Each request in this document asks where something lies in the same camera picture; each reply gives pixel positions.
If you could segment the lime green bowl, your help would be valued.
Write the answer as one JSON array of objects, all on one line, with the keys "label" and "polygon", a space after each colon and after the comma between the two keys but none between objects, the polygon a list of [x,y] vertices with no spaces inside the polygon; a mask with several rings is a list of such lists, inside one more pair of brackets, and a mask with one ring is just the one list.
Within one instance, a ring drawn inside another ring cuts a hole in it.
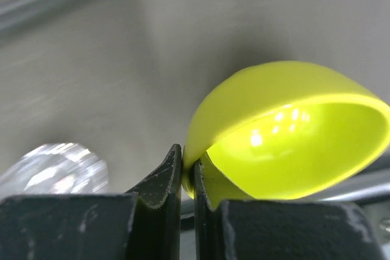
[{"label": "lime green bowl", "polygon": [[183,150],[182,185],[209,158],[225,197],[229,186],[255,199],[293,200],[366,168],[389,145],[389,105],[345,75],[302,61],[234,73],[200,103]]}]

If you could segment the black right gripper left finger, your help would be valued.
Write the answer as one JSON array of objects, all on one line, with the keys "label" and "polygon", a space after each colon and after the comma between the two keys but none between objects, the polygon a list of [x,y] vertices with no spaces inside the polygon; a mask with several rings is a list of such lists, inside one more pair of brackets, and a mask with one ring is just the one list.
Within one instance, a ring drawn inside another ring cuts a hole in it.
[{"label": "black right gripper left finger", "polygon": [[178,259],[182,150],[123,194],[1,202],[2,259]]}]

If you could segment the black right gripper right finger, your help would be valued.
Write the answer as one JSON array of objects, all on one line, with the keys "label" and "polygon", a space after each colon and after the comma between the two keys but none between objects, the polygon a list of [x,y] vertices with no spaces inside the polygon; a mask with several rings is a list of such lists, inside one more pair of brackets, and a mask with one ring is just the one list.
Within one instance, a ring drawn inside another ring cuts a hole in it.
[{"label": "black right gripper right finger", "polygon": [[381,246],[361,208],[353,203],[222,200],[206,172],[193,169],[197,259],[380,259]]}]

